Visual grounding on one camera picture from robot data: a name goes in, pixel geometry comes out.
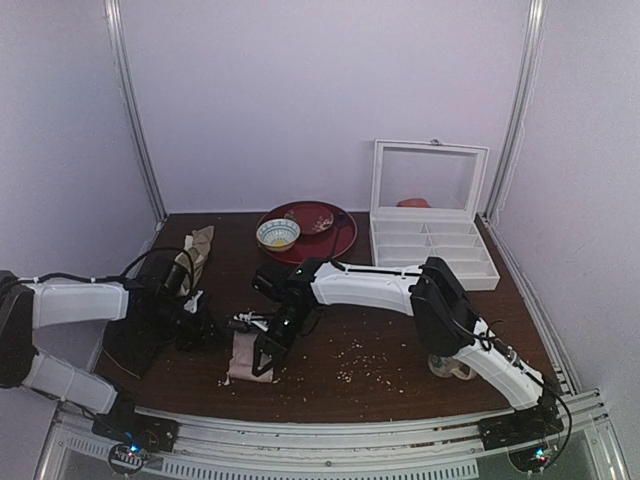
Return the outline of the beige crumpled cloth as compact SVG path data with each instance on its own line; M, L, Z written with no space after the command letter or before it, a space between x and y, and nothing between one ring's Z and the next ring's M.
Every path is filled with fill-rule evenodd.
M186 253L178 253L175 260L187 269L187 275L179 290L180 296L186 296L194 290L201 279L204 266L208 260L215 235L213 225L193 230L185 236L183 249Z

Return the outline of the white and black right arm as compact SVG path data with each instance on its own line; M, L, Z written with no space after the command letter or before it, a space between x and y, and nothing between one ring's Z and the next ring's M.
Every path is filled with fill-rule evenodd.
M314 311L331 305L378 308L412 318L426 351L479 374L507 399L517 424L563 426L551 383L494 334L440 257L403 268L332 258L308 258L294 269L267 264L256 271L252 285L279 305L263 317L266 326L253 342L251 372L256 377L284 362Z

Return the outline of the purple spoon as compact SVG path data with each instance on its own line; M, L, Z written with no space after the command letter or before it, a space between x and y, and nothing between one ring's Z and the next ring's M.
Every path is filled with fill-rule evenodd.
M331 249L329 251L328 258L331 259L335 255L337 243L341 234L341 230L347 226L349 223L349 216L346 212L340 212L334 219L333 227L335 230L335 234L333 236L333 241L331 245Z

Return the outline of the beige mug with blue design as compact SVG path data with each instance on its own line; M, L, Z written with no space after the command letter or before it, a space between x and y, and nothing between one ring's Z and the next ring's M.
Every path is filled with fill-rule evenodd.
M428 366L430 371L439 378L456 378L462 381L469 381L477 376L477 372L471 367L452 357L440 357L430 354Z

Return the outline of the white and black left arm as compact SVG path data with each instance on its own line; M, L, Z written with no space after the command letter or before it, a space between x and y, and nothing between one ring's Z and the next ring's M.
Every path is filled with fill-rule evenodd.
M1 386L25 387L92 414L107 415L128 400L107 380L35 346L34 331L50 326L105 321L106 351L121 368L144 373L157 350L172 343L189 351L221 336L196 289L192 267L157 258L130 276L88 278L66 273L18 278L1 274Z

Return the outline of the pink and cream underwear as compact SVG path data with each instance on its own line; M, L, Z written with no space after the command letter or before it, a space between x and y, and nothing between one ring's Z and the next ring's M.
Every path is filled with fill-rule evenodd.
M230 379L253 381L258 383L272 383L274 373L270 370L261 376L252 373L253 350L258 334L235 332L232 344L232 356L229 361L227 375Z

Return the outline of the left aluminium frame post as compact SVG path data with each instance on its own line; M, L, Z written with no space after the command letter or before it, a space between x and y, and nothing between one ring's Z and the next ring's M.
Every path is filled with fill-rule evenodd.
M114 57L114 65L120 84L121 96L131 130L136 161L143 184L157 223L164 222L168 216L161 195L159 183L152 165L151 156L145 138L142 117L136 99L135 87L126 46L125 30L122 20L122 2L105 0L107 29Z

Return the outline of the aluminium front rail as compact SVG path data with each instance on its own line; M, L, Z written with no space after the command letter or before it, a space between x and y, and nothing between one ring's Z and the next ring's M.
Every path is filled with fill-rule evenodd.
M152 455L138 475L109 468L115 441L96 436L77 409L60 407L34 479L639 479L624 459L599 390L564 396L572 433L540 474L519 472L516 447L484 448L479 422L508 410L417 421L352 424L263 423L140 413L177 422L170 453Z

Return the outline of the black striped garment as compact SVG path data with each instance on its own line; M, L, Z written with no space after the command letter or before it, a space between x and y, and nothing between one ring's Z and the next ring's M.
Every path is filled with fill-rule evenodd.
M161 345L161 338L150 325L133 320L109 322L102 341L104 353L136 379L149 370Z

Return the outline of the red round lacquer tray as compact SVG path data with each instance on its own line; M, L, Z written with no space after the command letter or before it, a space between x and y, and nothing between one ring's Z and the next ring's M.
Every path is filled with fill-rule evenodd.
M312 232L303 228L300 236L293 246L282 252L275 252L263 247L263 250L271 258L284 264L296 265L306 258L320 258L327 256L333 245L333 256L339 257L345 254L355 243L358 227L355 219L345 210L338 206L321 202L321 201L296 201L281 205L266 213L257 223L256 229L262 224L279 218L290 218L297 222L295 212L301 210L303 213L303 223L307 224L311 221L311 217L326 217L329 214L336 219L339 215L343 215L347 219L347 223L340 230L335 224L327 227L323 231Z

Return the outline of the yellow and blue patterned bowl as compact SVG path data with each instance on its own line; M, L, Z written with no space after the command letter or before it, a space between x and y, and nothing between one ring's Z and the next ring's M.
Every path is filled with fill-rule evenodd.
M294 246L300 234L300 226L295 221L277 218L262 223L256 231L256 239L267 251L284 252Z

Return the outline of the red object behind box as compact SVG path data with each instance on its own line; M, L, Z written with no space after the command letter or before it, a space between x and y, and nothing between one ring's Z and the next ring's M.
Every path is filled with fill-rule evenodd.
M424 198L408 198L401 200L397 203L398 207L401 208L430 208L430 204Z

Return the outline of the right aluminium frame post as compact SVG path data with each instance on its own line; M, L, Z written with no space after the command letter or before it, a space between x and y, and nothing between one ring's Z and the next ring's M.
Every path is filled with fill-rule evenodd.
M506 200L521 143L524 138L524 120L531 95L535 88L543 38L546 4L547 2L543 0L533 0L529 2L526 31L514 98L495 178L485 210L487 223L498 223L499 212L503 208Z

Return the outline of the small red floral dish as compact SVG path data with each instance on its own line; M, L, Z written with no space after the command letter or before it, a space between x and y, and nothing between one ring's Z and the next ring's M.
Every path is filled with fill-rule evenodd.
M333 213L322 206L298 205L289 209L284 218L294 221L302 235L317 235L328 230L334 222Z

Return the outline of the aluminium frame post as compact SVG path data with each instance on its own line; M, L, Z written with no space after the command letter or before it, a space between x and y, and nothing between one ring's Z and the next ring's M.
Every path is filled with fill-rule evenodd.
M145 138L142 117L136 99L135 87L126 46L125 30L122 20L122 2L105 0L107 29L114 57L114 65L120 84L121 96L131 130L136 161L143 184L157 223L164 222L168 216L161 195L159 183L152 165L151 156Z
M526 31L514 98L495 178L485 210L487 223L498 223L499 212L503 208L506 200L521 143L524 138L524 120L531 95L535 88L543 38L546 4L547 2L543 0L533 0L529 2Z

